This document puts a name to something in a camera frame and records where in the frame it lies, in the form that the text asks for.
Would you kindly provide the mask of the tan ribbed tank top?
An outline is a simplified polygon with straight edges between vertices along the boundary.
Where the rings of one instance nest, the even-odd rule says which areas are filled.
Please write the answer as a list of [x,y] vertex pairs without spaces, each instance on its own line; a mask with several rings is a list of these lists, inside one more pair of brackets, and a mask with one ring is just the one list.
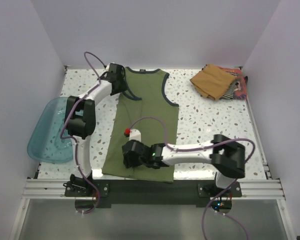
[[236,80],[232,75],[214,64],[206,64],[190,79],[194,88],[204,97],[219,100]]

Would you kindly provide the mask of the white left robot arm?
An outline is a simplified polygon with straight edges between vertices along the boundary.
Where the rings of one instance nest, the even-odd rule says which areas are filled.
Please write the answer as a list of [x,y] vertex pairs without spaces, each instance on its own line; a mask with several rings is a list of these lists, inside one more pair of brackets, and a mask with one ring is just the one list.
[[97,82],[78,96],[69,96],[66,102],[65,118],[60,138],[72,143],[74,173],[70,179],[78,181],[76,191],[89,196],[94,190],[90,163],[90,140],[97,125],[96,106],[106,97],[128,89],[126,71],[122,65],[110,63],[105,72],[97,76]]

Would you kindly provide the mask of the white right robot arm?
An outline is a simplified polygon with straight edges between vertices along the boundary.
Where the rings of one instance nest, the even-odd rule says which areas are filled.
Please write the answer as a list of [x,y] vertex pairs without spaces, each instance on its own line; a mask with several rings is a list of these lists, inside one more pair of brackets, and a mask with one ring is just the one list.
[[244,145],[222,134],[215,134],[211,141],[198,144],[173,145],[156,143],[147,146],[131,139],[122,146],[123,164],[126,168],[141,165],[160,169],[178,164],[202,163],[214,166],[218,173],[213,192],[220,197],[230,190],[230,183],[245,177]]

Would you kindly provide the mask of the olive green tank top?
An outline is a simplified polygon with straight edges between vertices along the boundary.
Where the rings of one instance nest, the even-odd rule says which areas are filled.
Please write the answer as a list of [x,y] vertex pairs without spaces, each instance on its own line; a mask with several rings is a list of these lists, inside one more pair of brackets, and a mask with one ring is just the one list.
[[122,152],[122,146],[128,141],[124,136],[128,127],[140,131],[141,141],[146,146],[176,143],[179,105],[170,101],[165,93],[170,74],[161,69],[137,71],[126,67],[125,75],[130,92],[119,95],[102,173],[128,179],[171,183],[174,180],[173,166],[153,169],[141,164],[126,168]]

